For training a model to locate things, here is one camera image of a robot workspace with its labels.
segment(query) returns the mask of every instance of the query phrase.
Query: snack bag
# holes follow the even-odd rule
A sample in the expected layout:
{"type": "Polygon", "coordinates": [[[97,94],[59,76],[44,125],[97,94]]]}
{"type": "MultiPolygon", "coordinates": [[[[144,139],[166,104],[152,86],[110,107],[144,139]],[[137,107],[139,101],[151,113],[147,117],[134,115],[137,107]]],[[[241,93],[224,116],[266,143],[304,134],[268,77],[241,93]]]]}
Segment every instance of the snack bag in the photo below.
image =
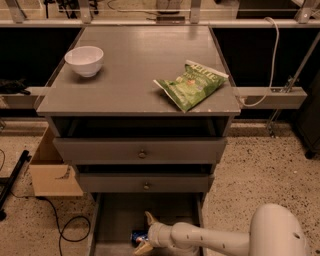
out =
{"type": "Polygon", "coordinates": [[[154,82],[165,90],[183,112],[187,112],[227,79],[227,74],[187,60],[185,72],[175,81],[157,79],[154,82]]]}

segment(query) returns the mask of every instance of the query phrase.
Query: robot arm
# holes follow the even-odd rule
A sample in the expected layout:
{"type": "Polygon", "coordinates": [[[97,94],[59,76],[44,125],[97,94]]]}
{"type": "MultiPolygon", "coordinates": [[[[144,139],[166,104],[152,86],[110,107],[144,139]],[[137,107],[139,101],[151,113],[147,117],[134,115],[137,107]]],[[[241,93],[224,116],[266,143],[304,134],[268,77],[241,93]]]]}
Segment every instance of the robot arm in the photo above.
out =
{"type": "Polygon", "coordinates": [[[298,220],[286,208],[275,204],[257,209],[250,233],[208,230],[183,222],[168,226],[149,212],[146,215],[149,240],[136,249],[135,255],[164,247],[175,256],[198,256],[199,247],[204,247],[226,256],[311,256],[298,220]]]}

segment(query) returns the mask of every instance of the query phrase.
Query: drawer handle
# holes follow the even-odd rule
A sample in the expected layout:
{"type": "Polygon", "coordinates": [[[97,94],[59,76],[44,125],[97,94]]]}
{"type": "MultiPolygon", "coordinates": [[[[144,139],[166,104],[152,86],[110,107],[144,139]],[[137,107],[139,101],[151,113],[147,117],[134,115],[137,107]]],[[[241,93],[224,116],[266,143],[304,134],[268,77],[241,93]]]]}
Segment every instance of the drawer handle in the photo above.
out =
{"type": "Polygon", "coordinates": [[[145,159],[147,157],[147,153],[143,149],[141,149],[140,153],[138,154],[138,156],[141,159],[145,159]]]}
{"type": "Polygon", "coordinates": [[[150,189],[150,184],[148,182],[146,182],[144,185],[143,185],[143,189],[144,190],[149,190],[150,189]]]}

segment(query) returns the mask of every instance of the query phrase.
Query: cabinet top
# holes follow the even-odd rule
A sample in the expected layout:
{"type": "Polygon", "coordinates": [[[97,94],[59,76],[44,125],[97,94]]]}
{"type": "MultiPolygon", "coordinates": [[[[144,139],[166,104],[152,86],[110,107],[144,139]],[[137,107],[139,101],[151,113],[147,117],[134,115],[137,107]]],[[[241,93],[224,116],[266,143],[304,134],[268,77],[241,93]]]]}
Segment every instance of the cabinet top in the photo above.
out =
{"type": "Polygon", "coordinates": [[[225,72],[206,26],[87,27],[76,43],[104,51],[104,65],[82,78],[64,64],[37,109],[44,116],[235,116],[229,81],[184,114],[154,79],[175,80],[191,60],[225,72]]]}

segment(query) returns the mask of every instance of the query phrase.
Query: terrazzo floor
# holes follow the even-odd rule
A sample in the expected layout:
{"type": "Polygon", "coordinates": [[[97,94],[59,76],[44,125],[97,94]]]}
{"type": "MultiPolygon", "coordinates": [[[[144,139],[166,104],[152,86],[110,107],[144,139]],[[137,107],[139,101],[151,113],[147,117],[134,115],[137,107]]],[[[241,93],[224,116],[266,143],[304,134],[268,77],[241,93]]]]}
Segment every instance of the terrazzo floor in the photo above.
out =
{"type": "MultiPolygon", "coordinates": [[[[45,122],[6,121],[0,133],[0,148],[5,152],[1,177],[10,175],[24,149],[32,155],[47,127],[45,122]]],[[[299,219],[308,238],[312,255],[320,254],[320,157],[308,160],[305,148],[291,126],[277,123],[277,137],[270,138],[265,124],[235,122],[216,179],[203,205],[207,228],[247,232],[256,208],[264,203],[287,207],[299,219]]],[[[3,155],[0,153],[0,166],[3,155]]],[[[15,182],[0,222],[0,255],[54,256],[59,254],[59,233],[52,207],[33,196],[27,164],[15,182]]],[[[50,198],[62,226],[74,216],[92,218],[94,204],[87,197],[50,198]]],[[[88,225],[82,219],[73,222],[65,236],[83,237],[88,225]]],[[[61,241],[63,255],[85,255],[87,239],[70,243],[61,241]]],[[[209,252],[208,256],[221,254],[209,252]]]]}

